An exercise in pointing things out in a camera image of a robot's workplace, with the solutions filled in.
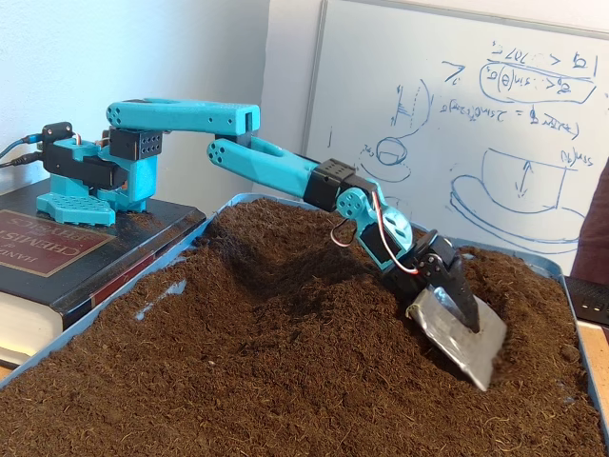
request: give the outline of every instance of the metal scoop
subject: metal scoop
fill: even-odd
[[[443,288],[425,288],[406,310],[427,337],[446,354],[481,390],[491,382],[493,360],[500,351],[507,326],[480,298],[480,331],[472,331],[460,318],[461,312]]]

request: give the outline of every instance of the whiteboard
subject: whiteboard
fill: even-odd
[[[451,10],[328,0],[305,154],[440,233],[568,274],[609,155],[609,41]]]

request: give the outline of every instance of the book cover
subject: book cover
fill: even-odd
[[[36,211],[45,180],[0,196],[0,291],[46,305],[68,328],[206,220],[151,199],[111,227],[58,224]]]

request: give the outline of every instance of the dark sweater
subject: dark sweater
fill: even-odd
[[[609,161],[581,226],[571,276],[609,285]]]

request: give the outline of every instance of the teal robotic arm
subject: teal robotic arm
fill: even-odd
[[[163,134],[212,133],[206,149],[212,164],[354,221],[354,237],[383,283],[410,304],[427,336],[477,386],[488,387],[504,323],[474,296],[450,242],[435,230],[414,240],[410,222],[385,202],[377,183],[338,160],[318,163],[254,136],[260,127],[256,106],[143,99],[113,103],[106,116],[111,127],[100,142],[71,138],[71,126],[43,140],[51,192],[39,197],[38,209],[59,222],[107,225],[116,210],[142,211],[155,191]],[[58,211],[67,201],[79,209]]]

